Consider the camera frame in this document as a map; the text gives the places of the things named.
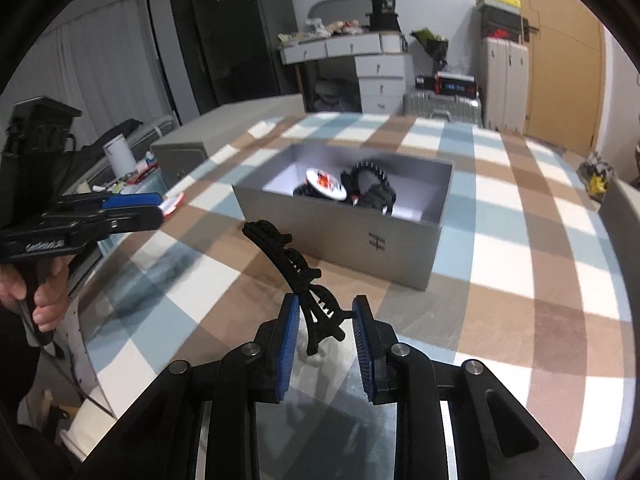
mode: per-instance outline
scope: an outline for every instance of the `open cardboard box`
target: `open cardboard box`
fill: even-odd
[[[318,198],[293,196],[308,168],[338,177],[361,160],[383,168],[398,196],[391,216]],[[425,290],[440,240],[453,163],[370,148],[292,144],[235,184],[249,222],[268,220],[302,253]],[[376,182],[360,177],[363,191]]]

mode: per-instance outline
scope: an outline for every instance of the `gray suitcase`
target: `gray suitcase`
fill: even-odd
[[[404,95],[404,115],[471,123],[482,127],[482,107],[477,99],[413,90]]]

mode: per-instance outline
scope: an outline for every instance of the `gray box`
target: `gray box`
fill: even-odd
[[[172,188],[254,124],[274,117],[304,113],[305,105],[300,94],[223,105],[156,140],[151,149],[162,170],[164,182]]]
[[[308,168],[339,176],[364,159],[383,168],[396,191],[392,216],[292,195]],[[302,142],[256,168],[235,184],[234,192],[247,221],[268,220],[280,232],[291,233],[292,247],[302,253],[425,290],[452,174],[453,162],[440,159]],[[361,181],[361,187],[367,189],[366,183]]]

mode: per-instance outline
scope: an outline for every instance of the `plaid tablecloth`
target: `plaid tablecloth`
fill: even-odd
[[[366,294],[378,319],[433,359],[482,359],[587,479],[613,478],[636,378],[630,309],[609,237],[559,156],[470,124],[277,118],[193,171],[170,191],[184,190],[186,204],[160,231],[125,238],[79,301],[88,354],[115,412],[174,358],[221,358],[276,317],[287,286],[242,236],[231,185],[300,141],[453,160],[427,291],[310,257],[322,269],[318,282],[343,308]],[[367,403],[353,333],[343,328],[345,341],[327,339],[308,357],[301,325],[285,402],[258,407],[263,478],[392,478],[395,408]]]

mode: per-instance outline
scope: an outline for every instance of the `wooden door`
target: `wooden door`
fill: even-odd
[[[580,0],[521,0],[531,27],[525,134],[587,155],[600,127],[604,30]]]

